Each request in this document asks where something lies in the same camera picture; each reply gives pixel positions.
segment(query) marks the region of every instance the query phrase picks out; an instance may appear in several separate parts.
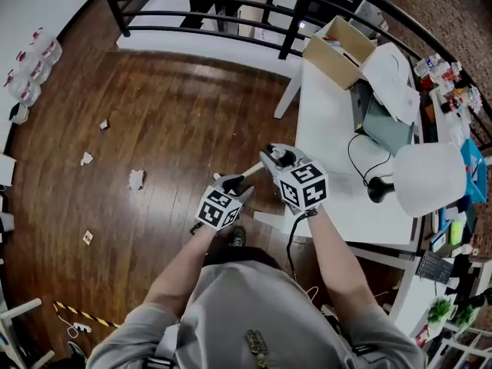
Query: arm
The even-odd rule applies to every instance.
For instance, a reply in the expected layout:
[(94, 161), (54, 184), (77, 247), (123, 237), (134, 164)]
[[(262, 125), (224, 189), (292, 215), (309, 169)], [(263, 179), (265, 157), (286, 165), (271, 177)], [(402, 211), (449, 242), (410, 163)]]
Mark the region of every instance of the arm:
[(144, 303), (160, 304), (180, 318), (201, 272), (215, 230), (204, 225), (155, 279)]
[(425, 367), (422, 351), (377, 306), (359, 262), (324, 208), (320, 206), (308, 222), (321, 276), (352, 345), (376, 345), (390, 367)]
[(92, 351), (87, 368), (144, 367), (145, 359), (155, 355), (166, 328), (182, 316), (214, 234), (206, 226), (196, 232), (152, 283), (144, 303)]
[(351, 319), (371, 305), (377, 305), (376, 300), (359, 262), (338, 234), (323, 206), (319, 207), (317, 215), (307, 220), (324, 284), (340, 324), (348, 329)]

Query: keyboard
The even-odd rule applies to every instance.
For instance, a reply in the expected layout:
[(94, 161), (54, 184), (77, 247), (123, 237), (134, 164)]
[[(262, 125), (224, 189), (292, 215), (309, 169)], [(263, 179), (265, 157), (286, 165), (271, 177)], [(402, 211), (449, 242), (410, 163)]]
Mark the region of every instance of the keyboard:
[(447, 284), (453, 265), (443, 260), (432, 251), (426, 251), (417, 269), (417, 276), (421, 278)]

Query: power strip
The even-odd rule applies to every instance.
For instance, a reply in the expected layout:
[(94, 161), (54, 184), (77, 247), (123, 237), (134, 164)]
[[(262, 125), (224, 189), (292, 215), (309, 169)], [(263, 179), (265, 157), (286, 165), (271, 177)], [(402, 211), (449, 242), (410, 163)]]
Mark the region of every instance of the power strip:
[(91, 327), (80, 323), (74, 323), (74, 328), (79, 332), (87, 332), (88, 334), (92, 332)]

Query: white lamp shade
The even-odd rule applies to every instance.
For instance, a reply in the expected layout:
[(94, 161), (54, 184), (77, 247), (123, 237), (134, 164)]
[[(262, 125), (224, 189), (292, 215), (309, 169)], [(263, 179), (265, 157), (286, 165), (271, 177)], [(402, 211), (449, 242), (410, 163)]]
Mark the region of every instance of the white lamp shade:
[(452, 144), (405, 145), (393, 172), (397, 199), (414, 218), (460, 199), (467, 187), (463, 158)]

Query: water bottle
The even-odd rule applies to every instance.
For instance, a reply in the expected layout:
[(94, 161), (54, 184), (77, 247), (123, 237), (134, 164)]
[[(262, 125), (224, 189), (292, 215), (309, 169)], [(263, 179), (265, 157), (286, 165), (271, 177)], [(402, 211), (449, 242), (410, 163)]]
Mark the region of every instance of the water bottle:
[(44, 33), (43, 28), (39, 28), (32, 35), (32, 45), (33, 49), (43, 57), (44, 60), (49, 65), (53, 65), (62, 56), (62, 47), (56, 38), (53, 38), (46, 33)]
[(26, 107), (33, 106), (41, 94), (41, 86), (25, 75), (14, 73), (14, 70), (8, 73), (7, 82), (3, 86), (7, 85), (12, 97)]
[(19, 52), (16, 59), (21, 72), (38, 85), (46, 81), (52, 71), (52, 67), (33, 52)]
[(437, 67), (443, 61), (442, 57), (436, 53), (428, 58), (423, 58), (415, 65), (414, 72), (420, 78), (426, 76), (430, 70)]

